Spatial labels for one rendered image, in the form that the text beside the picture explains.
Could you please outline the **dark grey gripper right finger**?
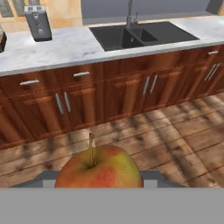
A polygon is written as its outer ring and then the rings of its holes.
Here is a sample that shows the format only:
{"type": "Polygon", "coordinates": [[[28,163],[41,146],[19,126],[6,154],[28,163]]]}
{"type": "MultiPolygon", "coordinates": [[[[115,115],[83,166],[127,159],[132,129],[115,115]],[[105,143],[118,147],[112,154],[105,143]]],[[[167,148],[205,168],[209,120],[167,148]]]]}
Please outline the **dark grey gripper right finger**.
{"type": "Polygon", "coordinates": [[[184,185],[170,181],[160,171],[140,171],[144,188],[184,187],[184,185]]]}

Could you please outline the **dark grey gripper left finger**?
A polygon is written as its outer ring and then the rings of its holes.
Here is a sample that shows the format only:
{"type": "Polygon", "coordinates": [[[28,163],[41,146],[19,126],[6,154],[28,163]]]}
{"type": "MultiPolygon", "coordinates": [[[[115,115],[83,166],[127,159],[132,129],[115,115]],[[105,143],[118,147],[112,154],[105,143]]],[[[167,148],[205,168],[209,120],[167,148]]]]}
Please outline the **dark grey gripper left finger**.
{"type": "Polygon", "coordinates": [[[23,188],[54,188],[59,171],[42,171],[36,178],[14,185],[23,188]]]}

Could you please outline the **red and green apple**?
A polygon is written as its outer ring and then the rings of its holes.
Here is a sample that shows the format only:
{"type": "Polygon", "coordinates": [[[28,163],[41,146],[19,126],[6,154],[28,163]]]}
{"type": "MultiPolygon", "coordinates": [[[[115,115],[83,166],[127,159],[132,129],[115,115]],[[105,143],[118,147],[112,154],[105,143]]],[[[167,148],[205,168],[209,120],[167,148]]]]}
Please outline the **red and green apple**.
{"type": "Polygon", "coordinates": [[[89,134],[88,149],[71,157],[56,178],[55,187],[135,188],[144,181],[133,158],[112,144],[93,146],[89,134]]]}

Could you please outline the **brown wooden cupboard door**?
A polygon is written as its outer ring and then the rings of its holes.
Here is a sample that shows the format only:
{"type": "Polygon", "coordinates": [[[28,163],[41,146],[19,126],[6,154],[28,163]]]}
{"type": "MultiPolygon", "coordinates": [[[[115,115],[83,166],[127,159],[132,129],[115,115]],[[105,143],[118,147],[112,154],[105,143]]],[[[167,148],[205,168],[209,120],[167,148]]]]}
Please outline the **brown wooden cupboard door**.
{"type": "Polygon", "coordinates": [[[224,62],[219,63],[212,75],[208,89],[209,95],[216,95],[224,91],[224,62]]]}
{"type": "Polygon", "coordinates": [[[39,91],[11,97],[11,102],[35,140],[65,134],[70,130],[67,112],[60,113],[55,94],[59,91],[39,91]]]}
{"type": "Polygon", "coordinates": [[[205,77],[212,66],[197,65],[187,76],[181,91],[179,92],[179,101],[185,102],[191,100],[200,86],[203,84],[205,77]]]}
{"type": "Polygon", "coordinates": [[[106,80],[104,82],[104,120],[110,122],[134,115],[141,105],[145,74],[106,80]]]}
{"type": "Polygon", "coordinates": [[[171,98],[172,92],[178,88],[184,73],[184,66],[155,72],[154,77],[157,75],[156,86],[154,87],[153,93],[150,93],[150,89],[145,98],[145,109],[154,110],[165,107],[171,98]]]}
{"type": "Polygon", "coordinates": [[[70,86],[64,92],[67,92],[71,105],[71,112],[67,111],[67,113],[72,130],[95,126],[102,121],[102,85],[100,83],[90,82],[70,86]]]}
{"type": "Polygon", "coordinates": [[[0,150],[28,144],[33,140],[31,132],[0,88],[0,150]]]}

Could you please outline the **brown wooden drawer front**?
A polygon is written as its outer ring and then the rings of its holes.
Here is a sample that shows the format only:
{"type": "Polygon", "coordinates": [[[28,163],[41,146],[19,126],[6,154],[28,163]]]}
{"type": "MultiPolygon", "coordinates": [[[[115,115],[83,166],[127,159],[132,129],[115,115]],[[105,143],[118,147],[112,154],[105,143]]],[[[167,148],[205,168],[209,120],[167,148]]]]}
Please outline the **brown wooden drawer front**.
{"type": "Polygon", "coordinates": [[[52,70],[32,73],[19,73],[0,76],[0,88],[6,96],[25,95],[40,90],[50,90],[58,87],[57,77],[52,70]],[[39,80],[38,84],[20,86],[22,81],[39,80]]]}
{"type": "Polygon", "coordinates": [[[68,66],[55,69],[59,84],[65,88],[88,81],[101,81],[103,79],[103,64],[93,63],[78,66],[68,66]],[[74,78],[73,74],[89,71],[90,75],[74,78]]]}
{"type": "Polygon", "coordinates": [[[224,45],[213,45],[200,49],[198,63],[218,63],[224,61],[224,45]],[[217,54],[208,55],[209,52],[219,51],[217,54]]]}

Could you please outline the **brown wooden sink front panel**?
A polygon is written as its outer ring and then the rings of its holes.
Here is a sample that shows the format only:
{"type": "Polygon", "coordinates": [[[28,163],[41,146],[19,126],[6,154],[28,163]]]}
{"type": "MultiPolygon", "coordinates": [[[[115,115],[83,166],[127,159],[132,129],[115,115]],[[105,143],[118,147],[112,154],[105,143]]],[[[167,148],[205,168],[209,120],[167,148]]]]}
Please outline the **brown wooden sink front panel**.
{"type": "Polygon", "coordinates": [[[198,56],[198,51],[189,50],[111,60],[103,63],[104,78],[117,78],[125,74],[153,69],[191,65],[195,63],[198,56]]]}

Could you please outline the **dark appliance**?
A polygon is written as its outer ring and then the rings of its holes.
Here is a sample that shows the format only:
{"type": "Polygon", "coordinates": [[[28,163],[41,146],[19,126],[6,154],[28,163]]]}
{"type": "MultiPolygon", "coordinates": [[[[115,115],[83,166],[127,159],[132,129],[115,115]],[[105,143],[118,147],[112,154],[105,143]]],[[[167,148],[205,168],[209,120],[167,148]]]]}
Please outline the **dark appliance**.
{"type": "Polygon", "coordinates": [[[0,53],[4,51],[6,41],[7,41],[6,33],[4,29],[2,28],[2,26],[0,25],[0,53]]]}

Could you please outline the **black double sink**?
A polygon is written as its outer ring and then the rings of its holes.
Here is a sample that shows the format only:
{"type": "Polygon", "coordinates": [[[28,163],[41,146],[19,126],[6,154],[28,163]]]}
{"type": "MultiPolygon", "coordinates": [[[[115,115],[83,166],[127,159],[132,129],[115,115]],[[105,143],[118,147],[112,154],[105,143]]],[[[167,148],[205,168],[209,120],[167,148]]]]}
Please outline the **black double sink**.
{"type": "Polygon", "coordinates": [[[90,31],[106,51],[198,40],[171,22],[91,27],[90,31]]]}

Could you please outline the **grey toaster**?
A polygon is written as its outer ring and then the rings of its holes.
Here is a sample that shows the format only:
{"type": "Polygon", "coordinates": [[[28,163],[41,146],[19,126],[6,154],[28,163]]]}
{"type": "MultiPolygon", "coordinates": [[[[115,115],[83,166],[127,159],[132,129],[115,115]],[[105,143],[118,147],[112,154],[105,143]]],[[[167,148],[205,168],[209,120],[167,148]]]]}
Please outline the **grey toaster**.
{"type": "Polygon", "coordinates": [[[30,28],[31,35],[36,42],[53,39],[46,7],[44,5],[26,5],[24,15],[30,28]]]}

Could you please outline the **silver tap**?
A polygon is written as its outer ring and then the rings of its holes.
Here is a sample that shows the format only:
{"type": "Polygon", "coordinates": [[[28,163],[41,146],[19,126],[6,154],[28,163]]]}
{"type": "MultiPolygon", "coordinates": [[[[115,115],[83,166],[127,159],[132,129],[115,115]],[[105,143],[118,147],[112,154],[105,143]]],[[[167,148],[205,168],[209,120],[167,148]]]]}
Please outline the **silver tap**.
{"type": "Polygon", "coordinates": [[[135,18],[132,18],[132,4],[133,4],[133,0],[129,0],[128,1],[128,15],[126,18],[126,27],[127,28],[130,28],[132,25],[136,25],[138,23],[138,21],[137,21],[138,13],[136,13],[135,18]]]}

